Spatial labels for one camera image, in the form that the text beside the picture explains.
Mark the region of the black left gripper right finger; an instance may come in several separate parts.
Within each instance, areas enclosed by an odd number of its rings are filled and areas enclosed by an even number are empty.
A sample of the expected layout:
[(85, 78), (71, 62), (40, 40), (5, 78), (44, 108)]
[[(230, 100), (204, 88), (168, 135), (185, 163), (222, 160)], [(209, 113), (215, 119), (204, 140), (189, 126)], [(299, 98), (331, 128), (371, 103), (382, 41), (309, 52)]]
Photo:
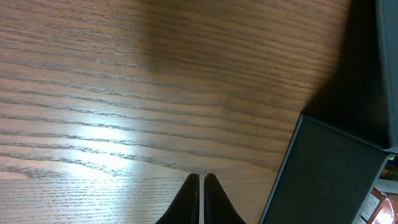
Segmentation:
[(216, 175), (204, 180), (204, 224), (245, 224), (229, 200)]

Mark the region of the black fabric storage box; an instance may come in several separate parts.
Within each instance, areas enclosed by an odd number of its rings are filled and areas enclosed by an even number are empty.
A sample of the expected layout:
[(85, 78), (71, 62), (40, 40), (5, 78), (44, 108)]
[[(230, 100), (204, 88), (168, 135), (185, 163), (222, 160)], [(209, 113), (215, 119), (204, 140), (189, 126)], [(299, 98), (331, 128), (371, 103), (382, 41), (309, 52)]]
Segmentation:
[(302, 110), (261, 223), (366, 223), (397, 155), (397, 2), (353, 1), (338, 66)]

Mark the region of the brown Pocky box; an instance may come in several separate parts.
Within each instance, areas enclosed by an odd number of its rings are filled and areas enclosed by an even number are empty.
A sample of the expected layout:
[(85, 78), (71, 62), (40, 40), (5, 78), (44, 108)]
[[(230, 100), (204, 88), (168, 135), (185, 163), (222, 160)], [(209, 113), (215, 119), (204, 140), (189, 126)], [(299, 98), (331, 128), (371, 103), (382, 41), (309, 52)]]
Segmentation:
[(397, 224), (397, 181), (378, 179), (353, 224)]

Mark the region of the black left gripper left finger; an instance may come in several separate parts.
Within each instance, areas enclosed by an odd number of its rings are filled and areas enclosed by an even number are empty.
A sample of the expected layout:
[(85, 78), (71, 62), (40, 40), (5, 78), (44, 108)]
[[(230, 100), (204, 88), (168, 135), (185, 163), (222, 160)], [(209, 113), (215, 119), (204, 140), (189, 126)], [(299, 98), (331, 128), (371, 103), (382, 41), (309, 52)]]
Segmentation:
[(198, 224), (199, 214), (200, 177), (190, 174), (156, 224)]

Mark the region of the green Pretz box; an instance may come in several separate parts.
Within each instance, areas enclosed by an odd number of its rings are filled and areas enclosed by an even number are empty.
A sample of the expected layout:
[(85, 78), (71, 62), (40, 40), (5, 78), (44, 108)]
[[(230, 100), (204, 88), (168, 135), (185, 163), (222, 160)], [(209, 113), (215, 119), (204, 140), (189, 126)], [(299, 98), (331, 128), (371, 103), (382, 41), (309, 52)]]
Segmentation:
[(397, 156), (388, 159), (381, 172), (381, 179), (397, 181)]

